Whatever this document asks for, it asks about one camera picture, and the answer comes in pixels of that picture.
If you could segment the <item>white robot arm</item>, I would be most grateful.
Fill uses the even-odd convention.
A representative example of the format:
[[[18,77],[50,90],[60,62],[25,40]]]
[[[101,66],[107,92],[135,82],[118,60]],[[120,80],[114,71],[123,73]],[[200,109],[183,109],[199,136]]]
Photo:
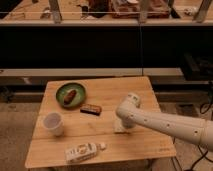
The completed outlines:
[[[124,128],[144,126],[213,152],[213,121],[142,110],[140,102],[137,94],[129,93],[118,105],[116,115]]]

